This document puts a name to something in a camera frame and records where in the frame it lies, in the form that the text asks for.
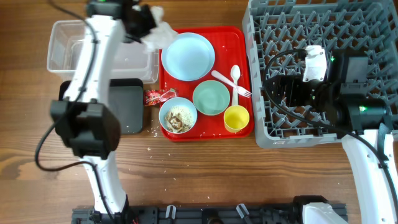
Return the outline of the white paper napkin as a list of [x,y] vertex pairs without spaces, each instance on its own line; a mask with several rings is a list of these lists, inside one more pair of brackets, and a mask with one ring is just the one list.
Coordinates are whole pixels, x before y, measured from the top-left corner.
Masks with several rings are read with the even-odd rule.
[[[133,8],[139,9],[140,6],[135,5]],[[154,17],[156,27],[150,30],[149,35],[141,39],[141,43],[145,45],[147,53],[166,49],[177,37],[177,32],[167,22],[162,20],[164,16],[162,7],[151,6],[150,11]]]

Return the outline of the yellow plastic cup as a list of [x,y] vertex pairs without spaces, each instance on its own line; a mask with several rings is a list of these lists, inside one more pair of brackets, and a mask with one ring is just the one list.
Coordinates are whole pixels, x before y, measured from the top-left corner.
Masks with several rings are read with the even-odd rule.
[[250,116],[245,107],[233,105],[225,110],[223,120],[226,130],[231,133],[236,133],[248,125]]

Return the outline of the red snack wrapper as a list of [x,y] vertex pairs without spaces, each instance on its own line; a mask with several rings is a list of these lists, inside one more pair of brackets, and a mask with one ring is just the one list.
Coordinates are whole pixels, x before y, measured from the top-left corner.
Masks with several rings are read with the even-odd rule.
[[175,97],[178,97],[178,91],[174,88],[166,90],[146,90],[144,92],[144,105],[154,106]]

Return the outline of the light blue small bowl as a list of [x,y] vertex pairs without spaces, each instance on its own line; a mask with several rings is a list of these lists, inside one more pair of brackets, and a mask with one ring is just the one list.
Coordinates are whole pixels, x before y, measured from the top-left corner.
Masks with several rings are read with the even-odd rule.
[[184,134],[189,132],[197,121],[197,109],[194,104],[181,97],[166,101],[159,111],[161,126],[171,134]]

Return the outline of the food scraps with rice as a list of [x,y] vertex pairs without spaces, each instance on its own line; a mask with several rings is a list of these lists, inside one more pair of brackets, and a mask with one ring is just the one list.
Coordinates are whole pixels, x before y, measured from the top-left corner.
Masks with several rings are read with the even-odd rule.
[[186,106],[173,106],[165,115],[168,131],[172,133],[185,133],[193,127],[193,115]]

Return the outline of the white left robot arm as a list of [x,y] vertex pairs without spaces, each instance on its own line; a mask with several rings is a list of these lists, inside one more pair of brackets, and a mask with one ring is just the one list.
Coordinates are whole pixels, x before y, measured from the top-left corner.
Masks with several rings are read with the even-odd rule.
[[150,6],[139,1],[88,1],[85,39],[75,74],[62,100],[50,105],[53,124],[40,139],[34,161],[40,170],[70,168],[40,164],[40,150],[52,131],[84,165],[95,196],[86,221],[134,223],[135,215],[121,186],[116,149],[121,125],[108,106],[111,69],[118,45],[141,42],[156,27]]

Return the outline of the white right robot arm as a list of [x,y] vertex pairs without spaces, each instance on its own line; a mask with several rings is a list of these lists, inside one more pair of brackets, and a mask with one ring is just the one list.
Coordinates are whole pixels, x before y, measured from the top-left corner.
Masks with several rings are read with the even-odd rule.
[[368,96],[364,52],[334,50],[330,58],[319,45],[293,49],[305,61],[302,75],[263,73],[262,89],[279,111],[313,127],[334,131],[354,175],[363,223],[397,223],[397,170],[393,155],[392,116],[387,104]]

